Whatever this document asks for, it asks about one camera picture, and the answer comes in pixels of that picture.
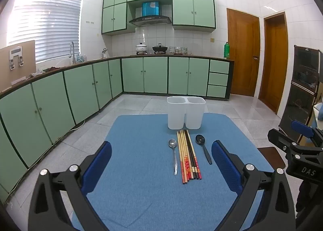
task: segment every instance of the silver screw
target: silver screw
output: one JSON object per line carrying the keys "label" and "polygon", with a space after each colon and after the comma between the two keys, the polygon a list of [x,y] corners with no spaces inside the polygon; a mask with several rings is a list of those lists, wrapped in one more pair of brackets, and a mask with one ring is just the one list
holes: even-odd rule
{"label": "silver screw", "polygon": [[255,167],[254,167],[252,164],[247,164],[245,167],[246,167],[249,171],[252,171],[252,170],[254,170],[254,169],[255,169]]}
{"label": "silver screw", "polygon": [[43,169],[43,170],[40,171],[40,174],[42,176],[44,176],[45,174],[47,174],[47,172],[48,172],[47,169]]}
{"label": "silver screw", "polygon": [[69,170],[70,170],[71,172],[75,172],[78,168],[79,168],[79,167],[78,167],[76,164],[74,164],[74,165],[71,165],[71,166],[69,167]]}
{"label": "silver screw", "polygon": [[284,170],[281,168],[277,168],[277,173],[279,173],[280,175],[282,175],[284,173]]}

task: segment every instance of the spoon handle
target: spoon handle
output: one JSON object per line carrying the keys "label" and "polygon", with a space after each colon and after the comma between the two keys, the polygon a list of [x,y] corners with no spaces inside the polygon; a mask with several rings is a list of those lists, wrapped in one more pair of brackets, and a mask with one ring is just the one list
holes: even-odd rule
{"label": "spoon handle", "polygon": [[210,157],[210,154],[209,152],[207,151],[205,145],[203,145],[203,151],[204,151],[204,154],[205,154],[205,157],[206,157],[206,160],[209,162],[209,164],[212,164],[212,159]]}
{"label": "spoon handle", "polygon": [[177,158],[175,154],[175,149],[173,148],[173,154],[174,154],[174,176],[177,175]]}

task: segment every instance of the blue table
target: blue table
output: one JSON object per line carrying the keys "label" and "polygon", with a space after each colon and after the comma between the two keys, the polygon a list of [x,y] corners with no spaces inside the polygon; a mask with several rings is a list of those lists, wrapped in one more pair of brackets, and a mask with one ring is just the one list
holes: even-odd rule
{"label": "blue table", "polygon": [[[167,115],[125,115],[114,122],[106,141],[112,156],[88,200],[109,230],[214,230],[232,206],[237,194],[225,182],[213,161],[209,165],[195,136],[202,134],[206,148],[220,140],[228,152],[243,163],[273,172],[257,148],[225,115],[205,113],[201,128],[189,130],[202,180],[183,185],[180,163],[173,174],[171,138],[176,130],[167,127]],[[177,160],[180,161],[178,148]],[[241,230],[248,228],[257,211],[262,191]],[[75,228],[83,230],[73,214]]]}

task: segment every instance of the window blind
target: window blind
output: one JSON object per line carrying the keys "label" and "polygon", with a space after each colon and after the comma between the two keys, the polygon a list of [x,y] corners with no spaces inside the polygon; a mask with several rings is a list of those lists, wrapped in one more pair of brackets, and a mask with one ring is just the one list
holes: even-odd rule
{"label": "window blind", "polygon": [[82,0],[15,0],[8,23],[8,45],[35,40],[36,62],[80,53]]}

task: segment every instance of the brown door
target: brown door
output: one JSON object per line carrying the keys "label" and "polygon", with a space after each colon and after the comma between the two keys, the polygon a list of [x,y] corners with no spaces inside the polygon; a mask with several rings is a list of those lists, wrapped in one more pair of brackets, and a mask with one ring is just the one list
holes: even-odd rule
{"label": "brown door", "polygon": [[288,60],[285,13],[265,18],[264,29],[264,70],[259,100],[277,113],[283,95]]}
{"label": "brown door", "polygon": [[235,60],[231,93],[254,96],[260,55],[259,18],[227,9],[230,59]]}

